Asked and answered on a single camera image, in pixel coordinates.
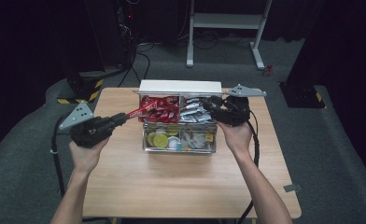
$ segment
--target person's right hand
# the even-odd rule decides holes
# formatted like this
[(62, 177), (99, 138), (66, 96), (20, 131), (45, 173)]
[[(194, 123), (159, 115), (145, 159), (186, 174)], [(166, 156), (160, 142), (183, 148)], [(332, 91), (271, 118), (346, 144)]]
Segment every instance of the person's right hand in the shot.
[(74, 171), (89, 175), (98, 164), (102, 148), (107, 144), (109, 137), (92, 148), (78, 147), (72, 141), (69, 144), (72, 153)]
[(217, 121), (217, 124), (224, 132), (227, 147), (232, 151), (234, 156), (248, 153), (250, 140), (252, 138), (252, 131), (247, 123), (243, 123), (236, 127), (230, 127), (229, 125), (219, 121)]

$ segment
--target black equipment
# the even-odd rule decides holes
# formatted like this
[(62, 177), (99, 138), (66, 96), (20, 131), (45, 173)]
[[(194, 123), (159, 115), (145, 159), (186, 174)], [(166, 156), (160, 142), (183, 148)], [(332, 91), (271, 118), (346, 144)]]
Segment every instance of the black equipment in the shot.
[(96, 117), (73, 126), (70, 135), (79, 147), (94, 147), (111, 136), (117, 126), (127, 121), (125, 113), (119, 113), (111, 118)]
[(228, 96), (225, 100), (211, 96), (203, 100), (204, 109), (210, 112), (212, 119), (230, 126), (238, 126), (250, 119), (247, 97)]
[(66, 77), (58, 103), (93, 103), (104, 78), (128, 71), (133, 63), (136, 31), (127, 20), (125, 1), (47, 4), (51, 54)]

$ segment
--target metal rack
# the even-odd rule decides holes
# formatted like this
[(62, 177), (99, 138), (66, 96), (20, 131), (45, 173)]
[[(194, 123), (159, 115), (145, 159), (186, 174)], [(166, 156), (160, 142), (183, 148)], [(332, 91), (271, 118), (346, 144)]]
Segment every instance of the metal rack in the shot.
[(250, 42), (250, 49), (256, 61), (256, 65), (260, 70), (263, 70), (264, 63), (262, 62), (259, 53), (259, 43), (265, 22), (267, 22), (268, 12), (273, 0), (267, 0), (265, 9), (261, 15), (245, 15), (245, 14), (215, 14), (215, 13), (195, 13), (194, 0), (191, 0), (190, 9), (190, 37), (187, 52), (187, 67), (194, 66), (193, 59), (193, 32), (194, 27), (202, 28), (229, 28), (229, 29), (248, 29), (258, 30), (254, 42)]

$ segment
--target black cable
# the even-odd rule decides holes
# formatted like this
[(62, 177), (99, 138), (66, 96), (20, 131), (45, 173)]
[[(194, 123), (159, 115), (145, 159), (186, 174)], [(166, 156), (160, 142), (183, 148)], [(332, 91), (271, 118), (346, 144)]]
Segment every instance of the black cable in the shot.
[(127, 77), (128, 73), (130, 73), (131, 69), (134, 66), (134, 60), (136, 58), (136, 54), (134, 54), (133, 60), (131, 62), (131, 64), (129, 65), (129, 69), (127, 70), (127, 72), (124, 74), (124, 77), (122, 78), (121, 82), (119, 83), (119, 85), (117, 85), (117, 87), (120, 87), (122, 82), (125, 80), (125, 78)]
[(189, 6), (189, 0), (186, 0), (186, 10), (185, 10), (185, 15), (184, 15), (184, 20), (183, 20), (183, 25), (182, 25), (182, 29), (180, 30), (180, 33), (177, 35), (177, 39), (180, 38), (180, 36), (183, 34), (183, 31), (186, 27), (186, 22), (187, 22), (187, 17), (189, 15), (189, 10), (190, 10), (190, 6)]
[(143, 53), (143, 52), (149, 51), (149, 50), (153, 49), (155, 45), (156, 44), (154, 42), (151, 42), (151, 47), (149, 49), (139, 50), (137, 52), (138, 53)]
[(148, 69), (150, 68), (150, 58), (146, 54), (143, 54), (143, 53), (137, 53), (137, 54), (142, 55), (148, 59), (148, 68), (146, 68), (145, 75), (143, 76), (143, 79), (146, 79), (146, 77), (148, 75)]
[(192, 44), (192, 45), (197, 49), (212, 49), (218, 44), (218, 38), (217, 37), (215, 38), (215, 40), (216, 40), (215, 43), (212, 46), (208, 47), (208, 48), (199, 47), (198, 45), (195, 45), (195, 44)]
[(136, 76), (137, 81), (140, 83), (140, 78), (139, 78), (139, 76), (137, 75), (136, 70), (134, 70), (134, 67), (133, 67), (133, 71), (134, 71), (134, 75)]
[(60, 126), (60, 123), (65, 118), (67, 118), (67, 116), (69, 116), (69, 114), (70, 113), (64, 114), (60, 118), (58, 118), (57, 122), (55, 123), (54, 134), (53, 134), (53, 136), (51, 138), (51, 153), (52, 153), (52, 157), (54, 159), (55, 170), (56, 170), (57, 176), (58, 176), (58, 183), (59, 183), (59, 186), (60, 186), (61, 197), (64, 196), (65, 189), (64, 189), (64, 182), (63, 182), (63, 174), (62, 174), (61, 163), (60, 163), (59, 155), (58, 155), (57, 135), (58, 135), (58, 128)]
[[(258, 125), (258, 121), (257, 121), (257, 118), (254, 115), (254, 113), (252, 111), (250, 111), (250, 113), (253, 115), (253, 117), (256, 121), (256, 131), (253, 128), (253, 125), (249, 122), (249, 120), (247, 120), (246, 123), (247, 123), (247, 125), (249, 125), (249, 128), (252, 131), (253, 140), (255, 141), (255, 158), (253, 159), (253, 161), (255, 162), (256, 166), (259, 167), (259, 159), (260, 159), (260, 143), (259, 143), (259, 137), (258, 137), (259, 125)], [(253, 208), (253, 200), (250, 201), (249, 206), (247, 207), (245, 212), (241, 215), (237, 224), (241, 224), (245, 220), (245, 218), (247, 217), (247, 214), (249, 214), (249, 212), (252, 208)]]
[(223, 39), (219, 39), (218, 42), (220, 44), (242, 44), (242, 43), (246, 43), (248, 41), (250, 41), (250, 38), (248, 39), (244, 39), (242, 37), (240, 37), (238, 40), (223, 40)]
[[(54, 133), (51, 138), (51, 149), (52, 149), (51, 153), (52, 153), (52, 156), (54, 159), (55, 170), (56, 170), (57, 176), (58, 176), (58, 183), (60, 186), (61, 198), (63, 198), (63, 196), (65, 195), (66, 190), (64, 188), (63, 172), (62, 172), (62, 167), (61, 167), (61, 163), (60, 163), (59, 156), (58, 156), (57, 136), (61, 135), (61, 134), (66, 134), (66, 133), (58, 133), (58, 129), (59, 129), (61, 122), (64, 119), (66, 119), (69, 115), (70, 115), (70, 112), (66, 113), (58, 118), (57, 122), (55, 123)], [(96, 221), (96, 220), (106, 220), (107, 223), (110, 223), (110, 220), (107, 217), (82, 218), (83, 222), (90, 222), (90, 221)]]

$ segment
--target gray floor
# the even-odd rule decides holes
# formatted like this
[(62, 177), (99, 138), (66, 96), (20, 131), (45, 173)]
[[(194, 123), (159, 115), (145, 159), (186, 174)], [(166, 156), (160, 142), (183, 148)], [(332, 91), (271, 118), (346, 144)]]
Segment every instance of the gray floor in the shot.
[[(212, 45), (196, 44), (204, 48)], [(151, 60), (148, 79), (214, 80), (223, 87), (239, 83), (266, 91), (291, 179), (303, 187), (297, 192), (303, 214), (294, 223), (366, 223), (366, 169), (334, 112), (327, 90), (316, 86), (327, 108), (301, 109), (288, 108), (278, 87), (278, 82), (288, 77), (303, 42), (260, 42), (265, 64), (274, 66), (270, 77), (256, 68), (247, 44), (195, 48), (192, 68), (186, 67), (185, 47), (156, 45), (144, 52)], [(145, 45), (139, 50), (149, 48)], [(136, 56), (134, 68), (140, 77), (147, 65), (145, 57)], [(103, 88), (116, 87), (122, 77), (107, 78)], [(0, 144), (0, 223), (48, 223), (61, 200), (49, 151), (55, 122), (75, 107), (56, 103), (63, 82), (51, 86), (45, 94), (47, 102), (22, 119)], [(121, 86), (138, 87), (139, 82), (131, 72)], [(66, 148), (69, 136), (61, 134), (57, 140), (67, 181), (72, 169)]]

